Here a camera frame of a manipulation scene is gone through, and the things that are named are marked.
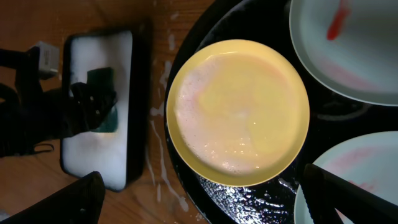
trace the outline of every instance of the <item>wet black surface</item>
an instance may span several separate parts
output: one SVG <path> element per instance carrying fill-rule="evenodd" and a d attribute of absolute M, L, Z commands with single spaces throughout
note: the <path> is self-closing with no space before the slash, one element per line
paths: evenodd
<path fill-rule="evenodd" d="M 305 164 L 345 140 L 398 130 L 397 108 L 345 98 L 318 83 L 304 69 L 290 40 L 289 5 L 288 1 L 242 1 L 198 44 L 197 50 L 222 40 L 247 39 L 270 46 L 298 71 L 310 101 L 310 127 L 300 154 L 283 173 L 253 187 L 227 187 L 200 177 L 178 157 L 166 133 L 177 175 L 209 222 L 293 223 L 295 194 Z M 172 70 L 169 85 L 178 69 Z"/>

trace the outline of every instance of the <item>spilled liquid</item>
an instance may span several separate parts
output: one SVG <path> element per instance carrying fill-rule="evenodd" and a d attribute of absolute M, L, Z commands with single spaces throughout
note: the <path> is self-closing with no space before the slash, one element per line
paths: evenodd
<path fill-rule="evenodd" d="M 287 79 L 258 58 L 209 58 L 185 77 L 175 113 L 189 148 L 231 174 L 265 169 L 289 150 L 298 129 Z"/>

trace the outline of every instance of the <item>brown wood grain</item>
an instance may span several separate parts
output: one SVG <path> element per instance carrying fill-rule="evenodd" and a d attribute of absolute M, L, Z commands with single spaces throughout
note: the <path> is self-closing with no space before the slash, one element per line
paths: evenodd
<path fill-rule="evenodd" d="M 152 51 L 152 106 L 159 108 L 165 90 L 160 83 L 165 61 L 175 54 L 192 25 L 213 0 L 0 0 L 0 48 L 26 51 L 39 40 L 62 50 L 65 39 L 88 30 L 123 26 L 150 18 L 154 25 Z M 178 17 L 171 16 L 178 12 Z M 175 36 L 175 49 L 168 37 Z M 15 71 L 0 67 L 0 82 L 14 88 Z M 44 91 L 59 88 L 59 78 L 41 82 Z M 149 162 L 142 177 L 120 193 L 106 191 L 100 223 L 205 223 L 187 198 L 167 152 L 163 117 L 150 116 L 164 148 L 164 162 L 170 190 L 161 176 L 159 139 L 149 126 Z M 59 165 L 59 141 L 55 152 L 36 156 L 0 159 L 0 210 L 13 215 L 76 181 Z M 185 197 L 185 212 L 177 197 Z"/>

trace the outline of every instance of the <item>white plate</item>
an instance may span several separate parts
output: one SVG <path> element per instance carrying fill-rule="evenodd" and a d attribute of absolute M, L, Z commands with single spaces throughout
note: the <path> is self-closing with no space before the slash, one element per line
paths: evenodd
<path fill-rule="evenodd" d="M 315 165 L 352 181 L 362 189 L 398 205 L 398 131 L 367 134 L 323 153 Z M 352 223 L 342 218 L 344 223 Z M 294 203 L 294 222 L 312 224 L 301 186 Z"/>
<path fill-rule="evenodd" d="M 328 40 L 338 9 L 348 11 Z M 292 0 L 290 36 L 308 72 L 354 100 L 398 106 L 398 1 Z"/>

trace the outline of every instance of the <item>wooden surface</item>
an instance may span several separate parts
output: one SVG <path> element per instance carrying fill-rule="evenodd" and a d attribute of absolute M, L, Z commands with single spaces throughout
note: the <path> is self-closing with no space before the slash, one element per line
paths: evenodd
<path fill-rule="evenodd" d="M 0 48 L 26 51 L 39 40 L 62 50 L 65 39 L 88 30 L 123 26 L 151 18 L 152 107 L 164 102 L 162 78 L 166 61 L 172 62 L 188 31 L 213 0 L 0 0 Z M 169 44 L 175 37 L 175 48 Z M 0 82 L 14 87 L 14 71 L 0 67 Z M 60 79 L 42 82 L 44 91 L 59 88 Z M 121 193 L 107 191 L 100 223 L 205 223 L 187 198 L 173 170 L 164 140 L 162 114 L 149 116 L 148 161 L 142 177 Z M 0 210 L 13 215 L 74 182 L 61 171 L 59 141 L 56 151 L 37 156 L 0 159 Z M 161 176 L 160 145 L 168 187 Z M 149 170 L 152 167 L 154 176 Z M 188 203 L 184 211 L 181 203 Z"/>

